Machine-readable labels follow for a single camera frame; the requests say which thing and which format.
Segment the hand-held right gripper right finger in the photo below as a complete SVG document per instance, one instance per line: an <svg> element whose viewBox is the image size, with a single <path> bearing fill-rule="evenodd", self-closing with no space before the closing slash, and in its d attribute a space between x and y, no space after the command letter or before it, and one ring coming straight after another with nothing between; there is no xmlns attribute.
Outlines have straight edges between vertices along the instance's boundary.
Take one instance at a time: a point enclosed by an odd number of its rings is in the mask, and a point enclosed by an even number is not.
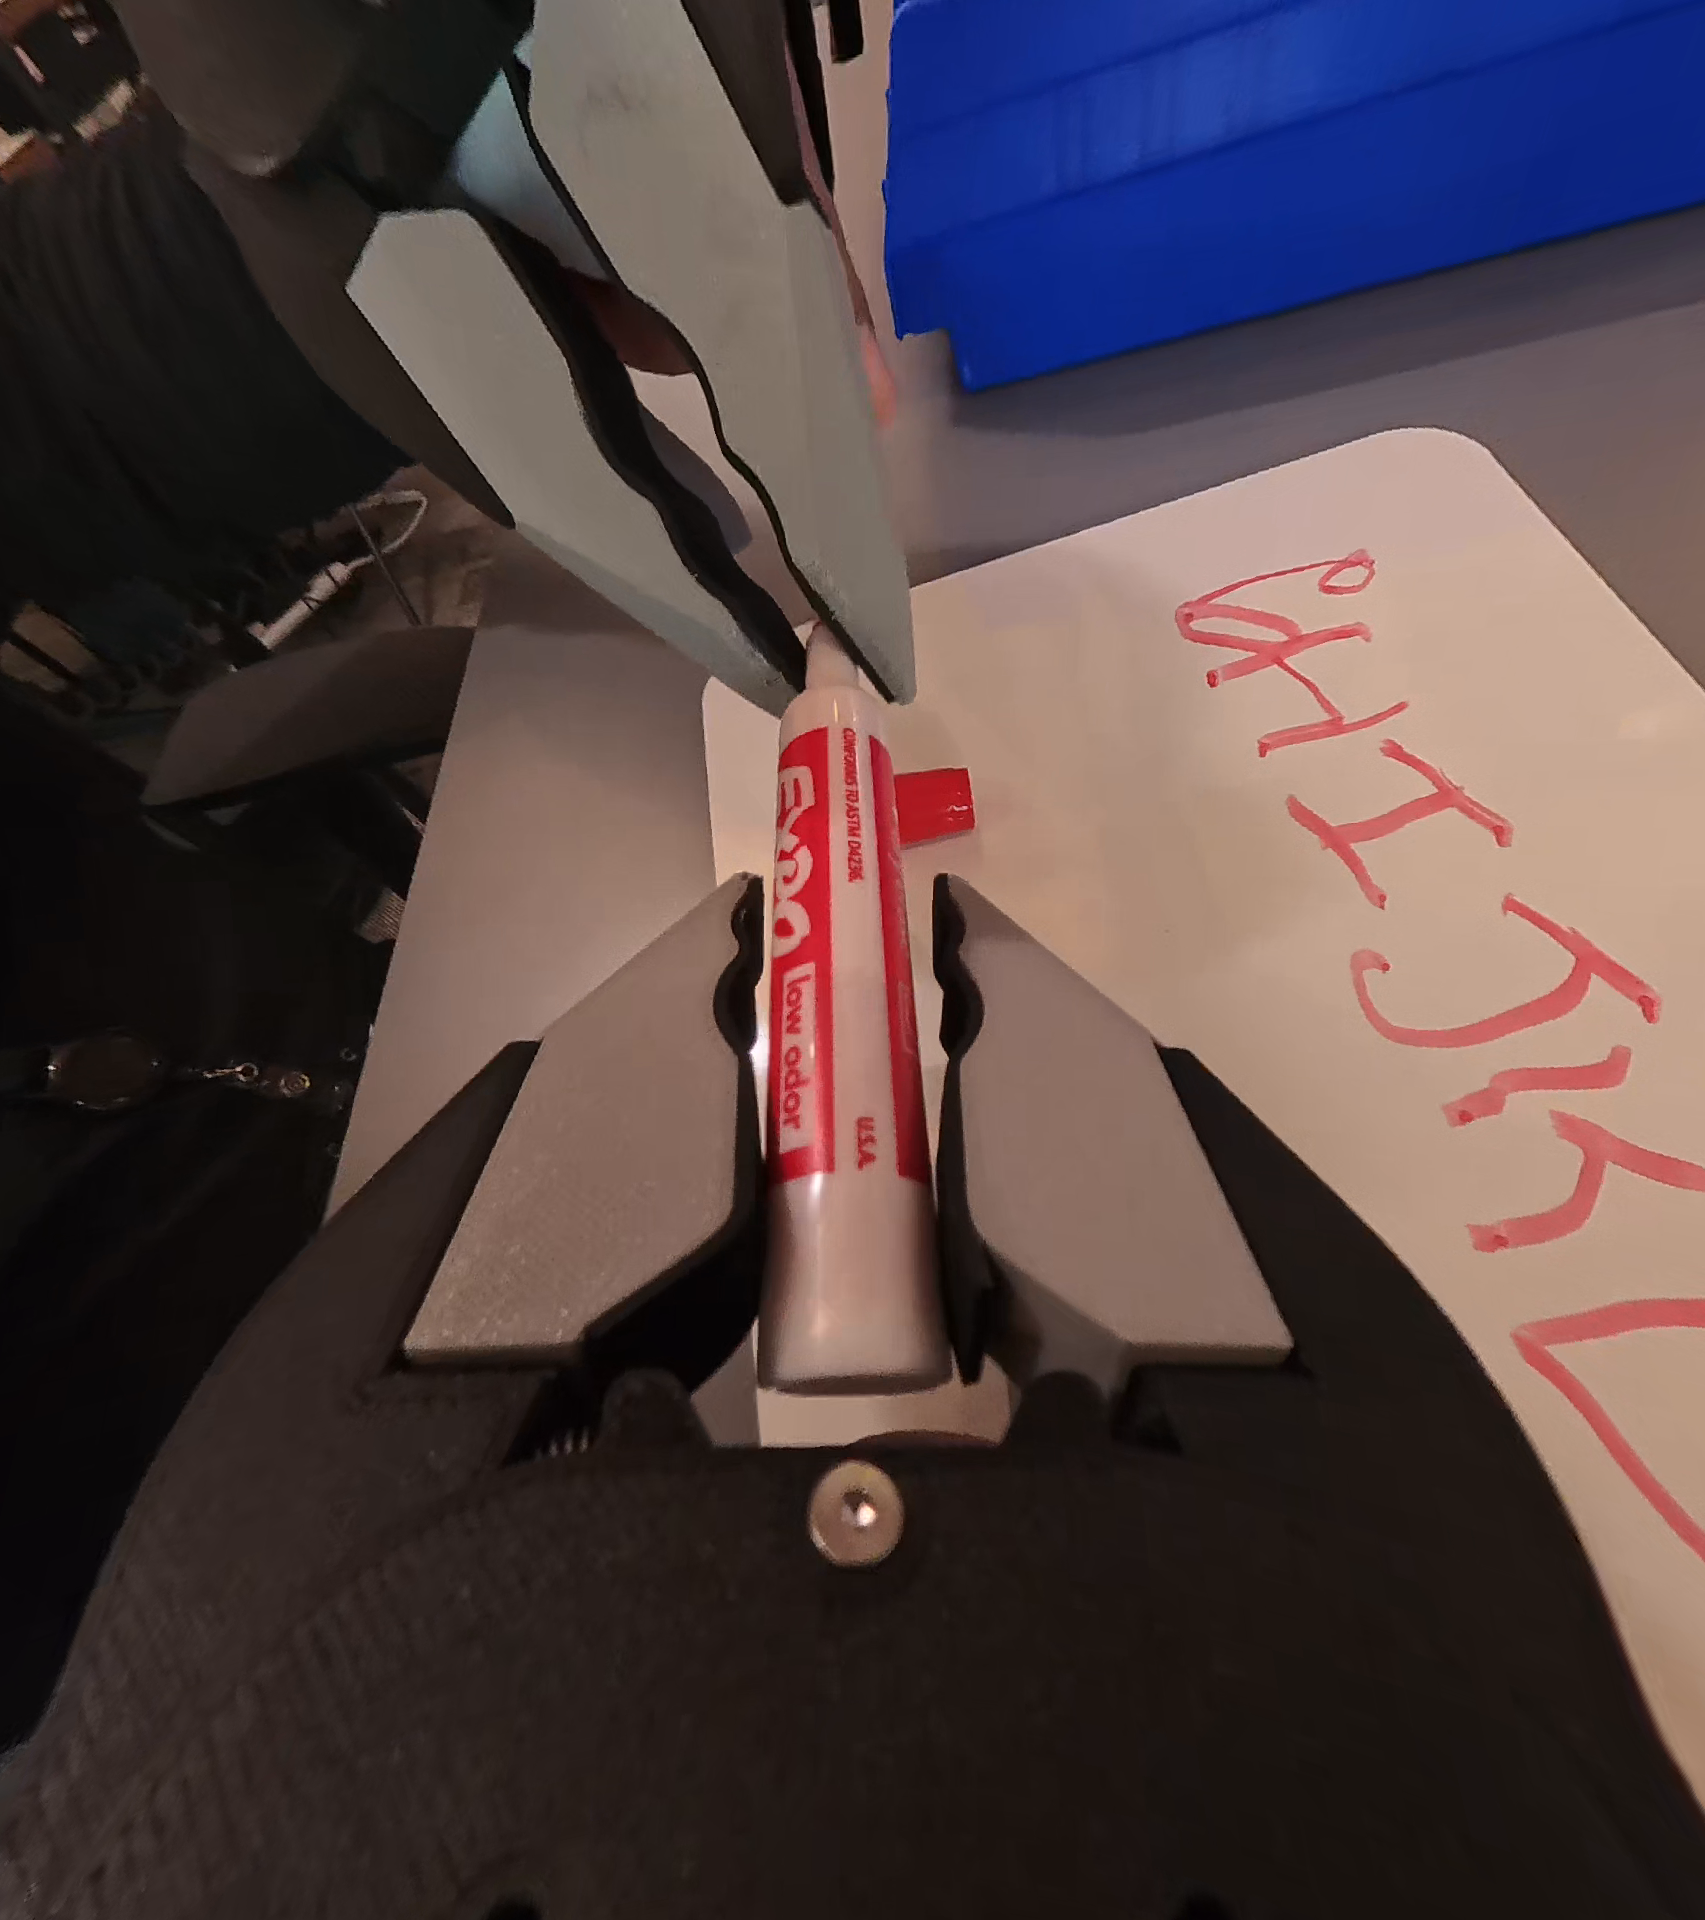
<svg viewBox="0 0 1705 1920"><path fill-rule="evenodd" d="M933 972L936 1244L961 1378L1291 1356L1150 1031L963 876L934 880Z"/></svg>

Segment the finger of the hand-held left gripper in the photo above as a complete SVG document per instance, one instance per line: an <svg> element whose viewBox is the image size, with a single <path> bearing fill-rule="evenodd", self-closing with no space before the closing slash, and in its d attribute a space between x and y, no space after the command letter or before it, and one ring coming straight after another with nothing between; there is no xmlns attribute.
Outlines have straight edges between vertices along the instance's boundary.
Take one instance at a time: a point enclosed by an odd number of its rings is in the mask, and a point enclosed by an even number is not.
<svg viewBox="0 0 1705 1920"><path fill-rule="evenodd" d="M527 132L610 275L670 324L812 612L909 704L910 584L801 83L811 26L807 4L533 4Z"/></svg>
<svg viewBox="0 0 1705 1920"><path fill-rule="evenodd" d="M387 212L348 294L530 544L753 706L789 707L791 622L658 455L549 252L455 208Z"/></svg>

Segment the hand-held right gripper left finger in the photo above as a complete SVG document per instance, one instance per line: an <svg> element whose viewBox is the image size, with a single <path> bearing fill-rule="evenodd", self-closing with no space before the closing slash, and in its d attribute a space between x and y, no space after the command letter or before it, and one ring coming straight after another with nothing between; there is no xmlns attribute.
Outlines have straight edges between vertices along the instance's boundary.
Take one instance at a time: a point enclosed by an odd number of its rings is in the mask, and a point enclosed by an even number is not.
<svg viewBox="0 0 1705 1920"><path fill-rule="evenodd" d="M765 1260L751 1067L765 884L738 873L533 1044L401 1352L698 1389Z"/></svg>

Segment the white whiteboard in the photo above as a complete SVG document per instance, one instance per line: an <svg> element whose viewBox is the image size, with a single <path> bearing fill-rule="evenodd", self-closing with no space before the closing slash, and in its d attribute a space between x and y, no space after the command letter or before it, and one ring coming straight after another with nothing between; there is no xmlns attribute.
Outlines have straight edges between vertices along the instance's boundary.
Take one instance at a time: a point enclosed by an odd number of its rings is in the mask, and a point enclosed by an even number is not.
<svg viewBox="0 0 1705 1920"><path fill-rule="evenodd" d="M1400 428L913 589L974 882L1390 1244L1564 1496L1705 1801L1705 689Z"/></svg>

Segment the red and white marker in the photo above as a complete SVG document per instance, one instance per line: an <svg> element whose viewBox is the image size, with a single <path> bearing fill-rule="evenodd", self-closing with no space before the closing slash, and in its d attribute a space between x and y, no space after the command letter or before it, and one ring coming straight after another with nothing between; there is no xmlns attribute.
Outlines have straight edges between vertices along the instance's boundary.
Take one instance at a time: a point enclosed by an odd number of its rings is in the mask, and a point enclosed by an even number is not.
<svg viewBox="0 0 1705 1920"><path fill-rule="evenodd" d="M952 1373L884 704L825 627L786 707L769 867L769 1261L756 1356L789 1395Z"/></svg>

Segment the black badge reel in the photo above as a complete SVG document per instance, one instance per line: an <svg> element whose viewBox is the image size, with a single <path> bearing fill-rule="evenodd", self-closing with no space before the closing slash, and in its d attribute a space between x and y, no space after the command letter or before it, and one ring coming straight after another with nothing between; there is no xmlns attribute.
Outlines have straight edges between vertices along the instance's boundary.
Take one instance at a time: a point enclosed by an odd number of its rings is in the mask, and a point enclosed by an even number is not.
<svg viewBox="0 0 1705 1920"><path fill-rule="evenodd" d="M338 1071L235 1060L213 1065L173 1061L127 1031L0 1048L0 1099L81 1114L120 1114L167 1091L216 1089L335 1111L352 1082Z"/></svg>

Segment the blue plastic bin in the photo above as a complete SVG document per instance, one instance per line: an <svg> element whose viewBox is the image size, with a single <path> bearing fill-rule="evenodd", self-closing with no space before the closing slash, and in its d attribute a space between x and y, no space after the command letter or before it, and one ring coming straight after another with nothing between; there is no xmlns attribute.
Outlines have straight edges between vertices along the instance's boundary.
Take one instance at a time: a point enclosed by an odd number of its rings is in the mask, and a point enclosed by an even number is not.
<svg viewBox="0 0 1705 1920"><path fill-rule="evenodd" d="M1705 204L1705 2L913 2L884 272L968 392Z"/></svg>

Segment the person's black top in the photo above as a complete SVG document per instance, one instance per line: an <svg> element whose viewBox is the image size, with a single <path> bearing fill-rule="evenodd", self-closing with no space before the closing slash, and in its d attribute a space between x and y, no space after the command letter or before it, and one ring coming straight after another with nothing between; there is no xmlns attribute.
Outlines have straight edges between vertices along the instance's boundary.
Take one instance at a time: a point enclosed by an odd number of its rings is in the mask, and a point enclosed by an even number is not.
<svg viewBox="0 0 1705 1920"><path fill-rule="evenodd" d="M408 455L272 315L175 128L0 185L0 644L110 587L239 580ZM41 1720L127 1502L324 1207L335 1121L204 1071L335 1065L383 965L295 819L165 836L0 672L0 1051L127 1037L113 1114L0 1094L0 1761Z"/></svg>

